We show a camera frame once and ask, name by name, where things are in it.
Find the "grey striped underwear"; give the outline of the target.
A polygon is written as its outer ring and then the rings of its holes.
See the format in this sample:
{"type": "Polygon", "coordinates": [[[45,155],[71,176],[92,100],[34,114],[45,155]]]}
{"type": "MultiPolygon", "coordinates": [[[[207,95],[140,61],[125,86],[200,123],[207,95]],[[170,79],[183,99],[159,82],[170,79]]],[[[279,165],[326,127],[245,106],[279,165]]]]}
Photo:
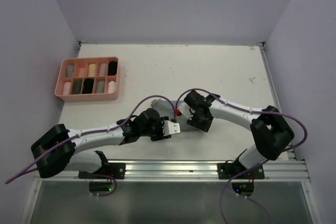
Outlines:
{"type": "MultiPolygon", "coordinates": [[[[173,108],[170,103],[162,99],[153,99],[151,101],[151,108],[156,110],[160,117],[167,116],[169,119],[173,118],[173,108]]],[[[176,122],[180,125],[181,132],[196,132],[199,129],[187,124],[187,118],[184,115],[176,115],[176,122]]]]}

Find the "beige navy-trimmed underwear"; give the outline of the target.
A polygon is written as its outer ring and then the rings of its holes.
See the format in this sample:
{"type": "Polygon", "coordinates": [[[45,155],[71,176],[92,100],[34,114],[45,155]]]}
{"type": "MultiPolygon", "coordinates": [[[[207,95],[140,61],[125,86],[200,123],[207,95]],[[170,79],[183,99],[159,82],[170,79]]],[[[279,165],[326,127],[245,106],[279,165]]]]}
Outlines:
{"type": "Polygon", "coordinates": [[[96,66],[95,63],[88,65],[88,77],[94,77],[96,75],[96,66]]]}

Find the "plain grey underwear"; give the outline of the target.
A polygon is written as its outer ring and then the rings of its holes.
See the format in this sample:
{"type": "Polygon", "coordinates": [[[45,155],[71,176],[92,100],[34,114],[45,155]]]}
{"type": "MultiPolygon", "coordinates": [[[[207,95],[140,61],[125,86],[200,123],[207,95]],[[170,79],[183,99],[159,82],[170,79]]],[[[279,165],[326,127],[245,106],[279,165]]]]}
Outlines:
{"type": "Polygon", "coordinates": [[[67,78],[72,78],[72,76],[73,76],[73,73],[74,73],[74,65],[68,65],[67,66],[67,68],[66,68],[66,70],[67,70],[67,72],[66,72],[66,74],[67,74],[67,78]]]}

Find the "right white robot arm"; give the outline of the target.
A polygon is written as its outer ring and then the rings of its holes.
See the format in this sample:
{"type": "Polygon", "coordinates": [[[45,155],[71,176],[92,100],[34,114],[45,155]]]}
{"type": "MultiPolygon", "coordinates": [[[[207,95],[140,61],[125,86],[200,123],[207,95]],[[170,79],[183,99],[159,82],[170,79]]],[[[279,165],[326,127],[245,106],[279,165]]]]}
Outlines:
{"type": "Polygon", "coordinates": [[[230,172],[246,178],[253,167],[265,160],[275,161],[293,140],[295,134],[274,106],[255,109],[222,100],[220,95],[204,97],[190,91],[178,111],[187,118],[187,124],[208,132],[213,119],[222,119],[239,125],[252,133],[254,145],[244,150],[233,162],[230,172]]]}

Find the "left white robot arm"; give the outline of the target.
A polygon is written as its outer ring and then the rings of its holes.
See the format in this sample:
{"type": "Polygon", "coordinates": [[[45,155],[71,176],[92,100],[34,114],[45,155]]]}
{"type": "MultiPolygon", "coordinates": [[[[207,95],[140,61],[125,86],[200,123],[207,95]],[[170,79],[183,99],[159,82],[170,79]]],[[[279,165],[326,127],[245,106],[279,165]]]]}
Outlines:
{"type": "Polygon", "coordinates": [[[31,152],[41,178],[53,177],[64,170],[104,178],[111,170],[99,148],[134,143],[143,136],[152,141],[164,140],[179,133],[180,126],[175,121],[149,108],[128,120],[95,129],[69,130],[64,124],[57,124],[31,146],[31,152]]]}

